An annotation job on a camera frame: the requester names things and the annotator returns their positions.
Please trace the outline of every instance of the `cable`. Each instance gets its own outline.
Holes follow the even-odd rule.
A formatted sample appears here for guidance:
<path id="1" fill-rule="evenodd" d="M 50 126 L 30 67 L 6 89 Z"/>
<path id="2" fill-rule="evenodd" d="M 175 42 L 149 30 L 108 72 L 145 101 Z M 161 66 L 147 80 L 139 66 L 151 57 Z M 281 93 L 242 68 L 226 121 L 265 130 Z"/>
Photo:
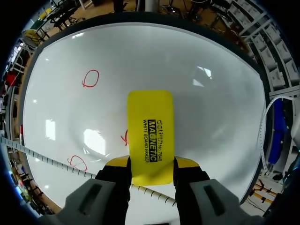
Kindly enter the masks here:
<path id="1" fill-rule="evenodd" d="M 26 155 L 29 155 L 29 156 L 32 156 L 34 158 L 37 158 L 39 160 L 41 160 L 42 162 L 45 162 L 47 164 L 50 164 L 50 165 L 53 165 L 57 168 L 60 168 L 60 169 L 64 169 L 66 171 L 69 171 L 70 173 L 74 173 L 76 175 L 79 175 L 79 176 L 84 176 L 85 178 L 88 178 L 88 179 L 94 179 L 96 177 L 95 174 L 93 173 L 90 173 L 90 172 L 85 172 L 83 170 L 79 170 L 79 169 L 76 169 L 74 167 L 71 167 L 69 165 L 66 165 L 64 163 L 60 163 L 54 159 L 51 159 L 51 158 L 48 158 L 44 155 L 41 155 L 33 150 L 30 150 L 29 148 L 26 148 L 22 145 L 20 145 L 19 143 L 17 142 L 13 142 L 5 137 L 0 137 L 0 143 L 10 147 L 10 148 L 14 148 L 14 149 L 17 149 L 23 153 L 25 153 Z M 169 197 L 169 196 L 166 196 L 160 192 L 157 192 L 157 191 L 154 191 L 152 189 L 149 189 L 147 187 L 142 187 L 142 186 L 136 186 L 134 184 L 131 184 L 131 188 L 132 189 L 137 189 L 138 191 L 143 191 L 144 194 L 149 194 L 151 195 L 151 197 L 157 197 L 158 200 L 161 200 L 161 201 L 164 201 L 165 204 L 170 204 L 172 205 L 172 207 L 174 205 L 176 205 L 176 201 L 175 199 Z"/>
<path id="2" fill-rule="evenodd" d="M 261 124 L 260 124 L 260 127 L 259 127 L 259 143 L 260 143 L 260 150 L 261 150 L 262 166 L 263 166 L 263 169 L 264 169 L 264 172 L 265 172 L 266 176 L 269 176 L 270 171 L 268 170 L 267 163 L 266 163 L 266 158 L 264 156 L 264 150 L 263 150 L 263 127 L 264 127 L 263 125 L 265 123 L 265 120 L 266 120 L 267 113 L 268 113 L 269 109 L 271 108 L 273 103 L 277 99 L 280 99 L 280 98 L 284 98 L 284 99 L 287 99 L 287 100 L 294 100 L 293 97 L 288 97 L 288 96 L 284 96 L 284 95 L 278 95 L 275 98 L 273 98 L 272 101 L 269 103 L 268 107 L 266 108 L 266 110 L 263 113 Z"/>
<path id="3" fill-rule="evenodd" d="M 255 208 L 257 208 L 257 209 L 265 212 L 264 210 L 262 210 L 261 208 L 259 208 L 256 204 L 252 204 L 250 201 L 248 201 L 248 199 L 247 199 L 247 203 L 250 204 L 250 205 L 252 205 L 253 207 L 255 207 Z"/>
<path id="4" fill-rule="evenodd" d="M 174 207 L 175 205 L 177 205 L 175 199 L 173 199 L 173 198 L 171 198 L 171 197 L 169 197 L 169 196 L 166 196 L 166 195 L 164 195 L 164 194 L 162 194 L 162 193 L 159 193 L 159 192 L 157 192 L 157 191 L 151 190 L 151 189 L 149 189 L 149 188 L 147 188 L 147 187 L 136 186 L 136 185 L 134 185 L 134 184 L 131 184 L 131 188 L 135 188 L 135 189 L 137 189 L 137 191 L 143 191 L 144 194 L 148 193 L 148 194 L 151 195 L 151 197 L 157 197 L 158 200 L 164 201 L 165 204 L 167 204 L 167 203 L 168 203 L 168 204 L 171 204 L 172 207 Z"/>
<path id="5" fill-rule="evenodd" d="M 69 165 L 66 165 L 64 163 L 60 163 L 54 159 L 51 159 L 51 158 L 48 158 L 46 156 L 43 156 L 33 150 L 30 150 L 22 145 L 20 145 L 19 143 L 17 142 L 13 142 L 7 138 L 4 138 L 4 137 L 0 137 L 0 140 L 1 140 L 1 143 L 5 144 L 6 146 L 8 147 L 11 147 L 11 148 L 14 148 L 14 149 L 17 149 L 23 153 L 25 153 L 26 155 L 29 155 L 29 156 L 32 156 L 34 158 L 37 158 L 39 160 L 41 160 L 42 162 L 45 162 L 47 164 L 50 164 L 50 165 L 53 165 L 55 167 L 58 167 L 58 168 L 61 168 L 61 169 L 64 169 L 64 170 L 67 170 L 71 173 L 75 173 L 75 174 L 78 174 L 79 176 L 84 176 L 86 178 L 92 178 L 94 179 L 96 177 L 95 174 L 92 174 L 90 172 L 85 172 L 85 171 L 82 171 L 82 170 L 79 170 L 79 169 L 76 169 L 74 167 L 71 167 Z"/>

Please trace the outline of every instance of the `magnetic whiteboard eraser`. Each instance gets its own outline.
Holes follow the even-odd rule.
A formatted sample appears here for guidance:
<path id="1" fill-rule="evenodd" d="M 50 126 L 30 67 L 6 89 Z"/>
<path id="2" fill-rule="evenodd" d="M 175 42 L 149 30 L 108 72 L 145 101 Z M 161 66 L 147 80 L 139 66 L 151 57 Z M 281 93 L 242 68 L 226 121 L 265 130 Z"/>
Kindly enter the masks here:
<path id="1" fill-rule="evenodd" d="M 167 90 L 134 90 L 127 99 L 129 155 L 133 184 L 173 181 L 173 99 Z"/>

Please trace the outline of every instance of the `chair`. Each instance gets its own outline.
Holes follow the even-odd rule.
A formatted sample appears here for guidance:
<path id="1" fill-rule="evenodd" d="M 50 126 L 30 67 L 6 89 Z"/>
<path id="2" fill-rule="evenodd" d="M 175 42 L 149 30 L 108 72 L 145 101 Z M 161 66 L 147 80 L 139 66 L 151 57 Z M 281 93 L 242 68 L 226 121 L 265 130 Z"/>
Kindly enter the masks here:
<path id="1" fill-rule="evenodd" d="M 58 10 L 50 15 L 50 23 L 54 23 L 54 27 L 58 27 L 62 31 L 62 26 L 68 27 L 66 21 L 69 21 L 70 26 L 77 23 L 78 19 L 71 17 L 80 7 L 77 0 L 62 0 L 58 2 Z"/>
<path id="2" fill-rule="evenodd" d="M 199 21 L 200 17 L 198 15 L 199 10 L 202 8 L 203 10 L 207 9 L 210 5 L 212 5 L 213 0 L 191 0 L 192 6 L 188 13 L 186 14 L 185 18 L 187 20 Z"/>
<path id="3" fill-rule="evenodd" d="M 162 5 L 161 8 L 169 14 L 175 14 L 175 15 L 177 14 L 180 17 L 182 17 L 181 10 L 177 7 L 174 7 L 173 2 L 174 2 L 174 0 L 171 0 L 171 1 L 169 1 L 169 5 Z"/>
<path id="4" fill-rule="evenodd" d="M 213 29 L 215 27 L 215 25 L 218 23 L 218 21 L 220 20 L 221 17 L 226 19 L 228 22 L 233 21 L 232 18 L 228 15 L 228 11 L 230 9 L 230 6 L 231 6 L 230 3 L 228 3 L 228 5 L 224 4 L 223 6 L 220 6 L 220 7 L 210 6 L 210 9 L 217 14 L 217 17 L 211 23 L 210 28 Z"/>

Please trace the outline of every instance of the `whiteboard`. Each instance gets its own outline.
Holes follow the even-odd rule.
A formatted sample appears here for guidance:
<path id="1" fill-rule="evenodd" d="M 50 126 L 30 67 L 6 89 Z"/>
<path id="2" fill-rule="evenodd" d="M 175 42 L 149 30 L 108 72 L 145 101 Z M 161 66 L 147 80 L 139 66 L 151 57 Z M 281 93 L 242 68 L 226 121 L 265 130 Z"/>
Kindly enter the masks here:
<path id="1" fill-rule="evenodd" d="M 165 25 L 102 25 L 47 46 L 26 90 L 26 147 L 97 173 L 108 160 L 129 154 L 126 101 L 132 90 L 169 90 L 175 155 L 196 161 L 243 198 L 260 159 L 265 96 L 259 74 L 219 44 Z M 28 161 L 42 191 L 61 207 L 85 182 L 34 158 Z M 172 184 L 150 188 L 174 198 Z M 176 208 L 131 190 L 127 224 L 177 218 Z"/>

